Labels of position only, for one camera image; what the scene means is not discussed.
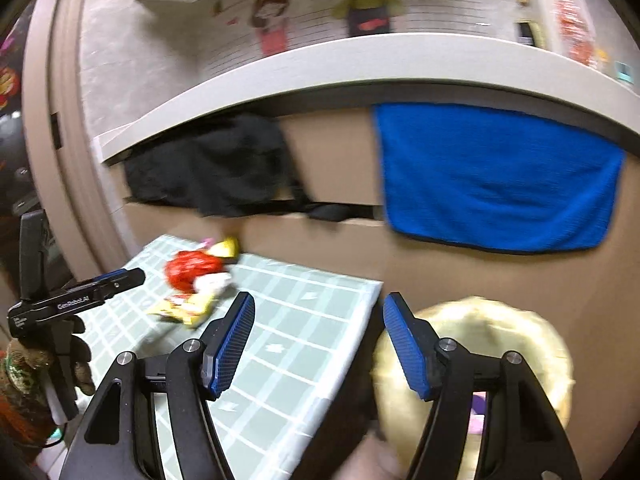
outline gloved hand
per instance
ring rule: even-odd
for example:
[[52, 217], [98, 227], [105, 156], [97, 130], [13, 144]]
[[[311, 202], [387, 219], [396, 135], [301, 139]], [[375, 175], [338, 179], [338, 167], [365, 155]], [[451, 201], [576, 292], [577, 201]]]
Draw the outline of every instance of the gloved hand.
[[[73, 317], [74, 333], [84, 332], [84, 323]], [[91, 351], [72, 336], [71, 358], [76, 386], [85, 395], [95, 393], [88, 362]], [[10, 436], [29, 461], [35, 459], [56, 426], [40, 384], [40, 372], [54, 362], [54, 355], [31, 337], [12, 339], [6, 353], [0, 352], [0, 431]]]

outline red plastic bag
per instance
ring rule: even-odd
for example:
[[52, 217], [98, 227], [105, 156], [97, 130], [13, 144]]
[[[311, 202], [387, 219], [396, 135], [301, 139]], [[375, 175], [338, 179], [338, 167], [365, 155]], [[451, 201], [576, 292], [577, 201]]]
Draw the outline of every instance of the red plastic bag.
[[222, 260], [202, 251], [180, 251], [166, 264], [164, 274], [173, 288], [193, 294], [193, 280], [205, 274], [223, 272]]

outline blue towel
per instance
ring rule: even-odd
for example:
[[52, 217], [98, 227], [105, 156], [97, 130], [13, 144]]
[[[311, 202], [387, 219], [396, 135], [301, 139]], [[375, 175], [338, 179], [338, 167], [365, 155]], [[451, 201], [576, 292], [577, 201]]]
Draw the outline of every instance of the blue towel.
[[597, 246], [624, 151], [594, 134], [465, 105], [376, 107], [386, 215], [412, 237], [494, 251]]

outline black apron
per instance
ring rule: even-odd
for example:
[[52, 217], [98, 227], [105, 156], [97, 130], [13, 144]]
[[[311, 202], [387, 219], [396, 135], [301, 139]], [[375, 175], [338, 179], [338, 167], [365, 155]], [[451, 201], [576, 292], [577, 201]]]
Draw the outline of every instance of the black apron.
[[350, 38], [391, 32], [391, 22], [386, 6], [372, 9], [355, 9], [349, 6], [347, 26]]

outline yellow trash bag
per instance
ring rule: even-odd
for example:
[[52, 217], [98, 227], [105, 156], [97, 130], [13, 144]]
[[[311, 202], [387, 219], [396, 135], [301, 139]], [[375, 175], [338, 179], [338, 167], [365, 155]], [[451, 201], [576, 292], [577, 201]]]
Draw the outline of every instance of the yellow trash bag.
[[[472, 353], [494, 357], [501, 357], [507, 350], [521, 353], [566, 427], [574, 385], [573, 364], [566, 345], [551, 323], [533, 312], [477, 297], [443, 303], [415, 315], [429, 321], [438, 336], [452, 337]], [[409, 389], [386, 331], [376, 345], [372, 375], [380, 425], [406, 473], [432, 402], [420, 400]], [[458, 480], [474, 478], [480, 450], [479, 433], [481, 431], [472, 431], [467, 435]]]

